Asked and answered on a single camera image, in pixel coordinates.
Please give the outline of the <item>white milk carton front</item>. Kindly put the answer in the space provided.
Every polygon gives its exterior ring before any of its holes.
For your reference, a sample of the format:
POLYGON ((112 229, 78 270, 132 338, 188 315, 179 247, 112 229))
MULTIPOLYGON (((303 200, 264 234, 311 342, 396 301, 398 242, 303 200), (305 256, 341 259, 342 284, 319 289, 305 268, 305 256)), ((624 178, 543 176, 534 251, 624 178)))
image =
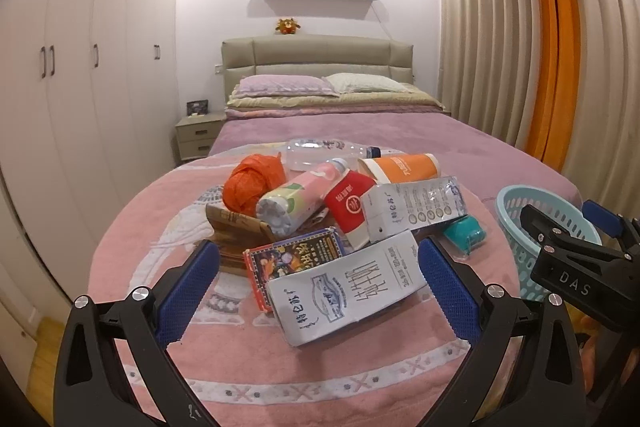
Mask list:
POLYGON ((286 340, 299 347, 377 314, 425 285, 418 243, 405 231, 270 281, 267 293, 286 340))

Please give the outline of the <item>pink elephant blanket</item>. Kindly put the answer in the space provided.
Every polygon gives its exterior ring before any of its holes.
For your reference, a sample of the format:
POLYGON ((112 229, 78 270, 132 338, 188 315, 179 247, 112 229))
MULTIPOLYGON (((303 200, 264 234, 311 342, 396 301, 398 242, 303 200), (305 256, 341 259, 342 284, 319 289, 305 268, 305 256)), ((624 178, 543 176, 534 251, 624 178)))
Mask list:
MULTIPOLYGON (((213 233, 205 209, 241 146, 189 162, 141 191, 93 256, 89 295, 125 298, 180 265, 213 233)), ((427 289, 309 345, 290 346, 259 311, 246 277, 218 275, 168 351, 225 426, 413 426, 448 385, 469 346, 427 289)))

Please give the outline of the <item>beige folded quilt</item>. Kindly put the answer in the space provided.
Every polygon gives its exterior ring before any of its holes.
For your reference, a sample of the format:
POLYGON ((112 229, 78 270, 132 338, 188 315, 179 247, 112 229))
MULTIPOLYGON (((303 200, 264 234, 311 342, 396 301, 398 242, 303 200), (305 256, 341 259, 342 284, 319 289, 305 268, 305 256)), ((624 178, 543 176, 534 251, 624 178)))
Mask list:
POLYGON ((436 98, 412 84, 404 92, 354 92, 337 96, 260 96, 230 98, 229 119, 282 118, 356 113, 442 113, 446 108, 436 98))

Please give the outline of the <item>orange plastic bag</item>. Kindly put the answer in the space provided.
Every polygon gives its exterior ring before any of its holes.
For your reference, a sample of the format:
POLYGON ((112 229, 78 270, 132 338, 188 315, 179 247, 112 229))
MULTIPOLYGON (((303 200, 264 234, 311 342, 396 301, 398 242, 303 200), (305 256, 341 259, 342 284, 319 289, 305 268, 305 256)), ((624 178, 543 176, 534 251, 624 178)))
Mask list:
POLYGON ((222 202, 231 211, 256 216, 258 200, 285 184, 281 154, 252 154, 243 158, 222 188, 222 202))

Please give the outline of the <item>pink yogurt drink bottle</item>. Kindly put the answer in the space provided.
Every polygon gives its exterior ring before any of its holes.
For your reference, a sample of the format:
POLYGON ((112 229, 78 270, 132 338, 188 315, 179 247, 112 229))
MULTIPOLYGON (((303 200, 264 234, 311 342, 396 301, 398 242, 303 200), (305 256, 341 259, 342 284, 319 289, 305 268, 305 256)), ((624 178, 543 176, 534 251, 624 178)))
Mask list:
POLYGON ((277 237, 296 232, 324 205, 324 198, 348 171, 347 161, 332 158, 262 196, 256 217, 277 237))

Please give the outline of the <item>cream dotted pillow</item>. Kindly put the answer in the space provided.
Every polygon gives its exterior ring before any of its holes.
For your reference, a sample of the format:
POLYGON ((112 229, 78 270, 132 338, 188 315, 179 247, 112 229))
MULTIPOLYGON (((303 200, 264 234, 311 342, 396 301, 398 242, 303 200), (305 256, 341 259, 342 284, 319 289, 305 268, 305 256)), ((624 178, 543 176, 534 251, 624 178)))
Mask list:
POLYGON ((349 93, 407 93, 409 89, 396 80, 380 75, 338 72, 324 77, 338 94, 349 93))

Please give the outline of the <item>orange curtain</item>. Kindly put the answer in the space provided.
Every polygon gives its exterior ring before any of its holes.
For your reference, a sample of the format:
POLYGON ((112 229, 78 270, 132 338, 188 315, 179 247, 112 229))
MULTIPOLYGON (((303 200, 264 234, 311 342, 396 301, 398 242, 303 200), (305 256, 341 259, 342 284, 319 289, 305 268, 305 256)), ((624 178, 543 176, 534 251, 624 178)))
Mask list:
POLYGON ((560 171, 572 139, 580 78, 578 0, 539 0, 540 69, 525 152, 560 171))

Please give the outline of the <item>small dark picture frame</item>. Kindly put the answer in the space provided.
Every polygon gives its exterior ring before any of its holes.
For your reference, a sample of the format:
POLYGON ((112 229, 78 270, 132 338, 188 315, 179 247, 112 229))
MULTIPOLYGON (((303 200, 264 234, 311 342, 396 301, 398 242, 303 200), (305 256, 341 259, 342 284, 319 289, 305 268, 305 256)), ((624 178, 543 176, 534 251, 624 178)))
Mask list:
POLYGON ((186 115, 203 116, 209 113, 207 100, 196 100, 186 103, 186 115))

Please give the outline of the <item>teal plastic small container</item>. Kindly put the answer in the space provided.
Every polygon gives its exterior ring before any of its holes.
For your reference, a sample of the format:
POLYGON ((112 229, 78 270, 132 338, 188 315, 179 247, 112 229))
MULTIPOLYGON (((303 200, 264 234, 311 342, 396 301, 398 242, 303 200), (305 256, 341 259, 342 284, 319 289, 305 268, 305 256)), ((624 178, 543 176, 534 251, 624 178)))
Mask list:
POLYGON ((461 256, 469 257, 486 239, 486 231, 473 216, 467 215, 452 221, 444 228, 444 236, 461 256))

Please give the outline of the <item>orange plush toy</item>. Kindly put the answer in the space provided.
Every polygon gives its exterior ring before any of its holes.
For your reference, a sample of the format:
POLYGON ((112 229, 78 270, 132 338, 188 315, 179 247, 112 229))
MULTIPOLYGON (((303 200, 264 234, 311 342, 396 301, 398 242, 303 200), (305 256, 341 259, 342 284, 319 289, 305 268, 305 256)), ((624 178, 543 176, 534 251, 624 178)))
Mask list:
POLYGON ((295 35, 300 28, 302 28, 302 26, 300 26, 293 17, 289 17, 280 18, 274 30, 280 35, 295 35))

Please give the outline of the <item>beige curtain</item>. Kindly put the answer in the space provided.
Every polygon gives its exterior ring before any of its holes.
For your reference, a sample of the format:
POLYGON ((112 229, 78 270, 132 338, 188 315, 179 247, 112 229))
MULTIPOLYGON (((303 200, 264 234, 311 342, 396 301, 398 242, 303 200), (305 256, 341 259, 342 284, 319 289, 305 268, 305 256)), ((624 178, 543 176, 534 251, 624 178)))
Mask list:
MULTIPOLYGON (((573 133, 563 168, 553 170, 582 196, 634 217, 639 0, 578 5, 582 54, 573 133)), ((526 153, 539 69, 539 0, 442 0, 439 88, 459 120, 526 153)))

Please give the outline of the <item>brown paper packaging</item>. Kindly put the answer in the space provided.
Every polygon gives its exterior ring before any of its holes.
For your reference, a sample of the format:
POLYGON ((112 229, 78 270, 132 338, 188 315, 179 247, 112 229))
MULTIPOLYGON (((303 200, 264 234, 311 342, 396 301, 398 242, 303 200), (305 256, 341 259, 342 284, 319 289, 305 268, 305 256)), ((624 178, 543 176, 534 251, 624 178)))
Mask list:
POLYGON ((213 229, 209 239, 218 247, 220 269, 224 272, 245 275, 244 251, 277 240, 269 225, 256 218, 216 205, 207 205, 205 214, 213 229))

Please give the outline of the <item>white milk carton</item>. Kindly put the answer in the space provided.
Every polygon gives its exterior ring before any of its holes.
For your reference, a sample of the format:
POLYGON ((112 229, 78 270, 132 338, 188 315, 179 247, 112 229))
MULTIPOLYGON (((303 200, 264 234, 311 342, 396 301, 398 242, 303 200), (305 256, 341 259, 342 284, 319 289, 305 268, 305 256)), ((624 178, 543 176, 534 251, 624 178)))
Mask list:
POLYGON ((418 243, 405 231, 270 281, 267 293, 286 340, 299 347, 377 314, 425 285, 418 243))
POLYGON ((360 200, 372 243, 401 232, 442 225, 468 214, 454 176, 378 184, 364 193, 360 200))

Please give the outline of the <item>white wardrobe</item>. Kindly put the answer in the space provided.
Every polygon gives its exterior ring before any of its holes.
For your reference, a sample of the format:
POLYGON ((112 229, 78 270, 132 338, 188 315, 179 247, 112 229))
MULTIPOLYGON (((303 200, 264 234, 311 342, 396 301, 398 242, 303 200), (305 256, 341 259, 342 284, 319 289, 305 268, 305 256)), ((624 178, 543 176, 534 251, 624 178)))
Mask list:
POLYGON ((64 296, 175 165, 176 0, 1 0, 1 173, 64 296))

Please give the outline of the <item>dark colourful snack box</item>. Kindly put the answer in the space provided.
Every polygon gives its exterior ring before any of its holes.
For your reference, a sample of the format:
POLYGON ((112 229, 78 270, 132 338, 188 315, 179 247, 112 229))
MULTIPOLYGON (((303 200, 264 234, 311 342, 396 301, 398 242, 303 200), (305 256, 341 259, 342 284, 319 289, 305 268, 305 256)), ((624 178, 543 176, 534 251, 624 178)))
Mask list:
POLYGON ((244 251, 243 259, 258 309, 270 313, 267 283, 343 257, 345 249, 335 227, 244 251))

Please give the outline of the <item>beige padded headboard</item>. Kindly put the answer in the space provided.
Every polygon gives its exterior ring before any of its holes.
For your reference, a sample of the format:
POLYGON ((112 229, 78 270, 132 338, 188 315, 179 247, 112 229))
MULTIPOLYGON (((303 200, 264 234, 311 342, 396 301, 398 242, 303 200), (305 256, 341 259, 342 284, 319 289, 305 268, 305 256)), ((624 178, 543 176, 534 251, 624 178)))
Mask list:
POLYGON ((326 77, 362 72, 413 83, 413 46, 394 40, 322 35, 234 38, 221 45, 224 96, 253 75, 326 77))

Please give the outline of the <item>orange white paper cup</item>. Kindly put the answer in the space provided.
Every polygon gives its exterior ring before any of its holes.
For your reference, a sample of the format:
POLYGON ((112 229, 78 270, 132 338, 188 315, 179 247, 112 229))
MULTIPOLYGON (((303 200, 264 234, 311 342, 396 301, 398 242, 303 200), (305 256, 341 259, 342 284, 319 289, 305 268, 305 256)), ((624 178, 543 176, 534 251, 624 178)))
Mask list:
POLYGON ((397 184, 438 178, 442 170, 429 153, 398 154, 358 160, 358 171, 378 184, 397 184))

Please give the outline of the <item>beige nightstand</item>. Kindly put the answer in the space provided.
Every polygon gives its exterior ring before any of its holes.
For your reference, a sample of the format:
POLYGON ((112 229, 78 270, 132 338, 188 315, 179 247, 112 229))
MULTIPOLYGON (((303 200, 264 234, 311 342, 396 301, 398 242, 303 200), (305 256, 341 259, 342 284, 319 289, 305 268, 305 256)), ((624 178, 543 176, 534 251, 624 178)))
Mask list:
POLYGON ((226 120, 225 113, 181 118, 175 125, 180 160, 188 162, 207 157, 226 120))

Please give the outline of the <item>purple bed cover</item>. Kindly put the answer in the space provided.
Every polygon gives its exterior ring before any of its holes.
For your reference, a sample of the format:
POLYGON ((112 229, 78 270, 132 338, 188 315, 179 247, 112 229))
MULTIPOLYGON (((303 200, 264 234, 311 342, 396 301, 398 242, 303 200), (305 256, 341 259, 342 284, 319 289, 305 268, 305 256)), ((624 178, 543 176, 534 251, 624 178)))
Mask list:
POLYGON ((443 172, 456 176, 490 212, 503 187, 544 188, 579 208, 578 188, 541 161, 442 113, 355 113, 227 121, 210 153, 292 139, 341 139, 407 154, 431 153, 443 172))

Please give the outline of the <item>clear plastic water bottle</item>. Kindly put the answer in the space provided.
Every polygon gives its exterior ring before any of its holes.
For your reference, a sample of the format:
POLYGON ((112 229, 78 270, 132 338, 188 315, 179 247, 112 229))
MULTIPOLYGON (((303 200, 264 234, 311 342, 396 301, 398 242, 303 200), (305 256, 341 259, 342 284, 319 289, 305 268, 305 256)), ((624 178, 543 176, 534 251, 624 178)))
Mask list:
POLYGON ((339 139, 294 139, 286 144, 283 162, 292 171, 308 171, 322 162, 341 159, 347 169, 357 170, 360 159, 380 158, 375 146, 359 145, 339 139))

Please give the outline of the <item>purple pillow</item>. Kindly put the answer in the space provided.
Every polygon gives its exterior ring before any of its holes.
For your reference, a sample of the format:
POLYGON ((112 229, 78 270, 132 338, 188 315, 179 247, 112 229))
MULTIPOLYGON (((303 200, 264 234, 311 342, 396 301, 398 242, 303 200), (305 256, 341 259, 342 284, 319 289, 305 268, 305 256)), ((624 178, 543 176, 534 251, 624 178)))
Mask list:
POLYGON ((263 96, 337 96, 329 81, 304 75, 251 75, 242 78, 232 91, 232 98, 263 96))

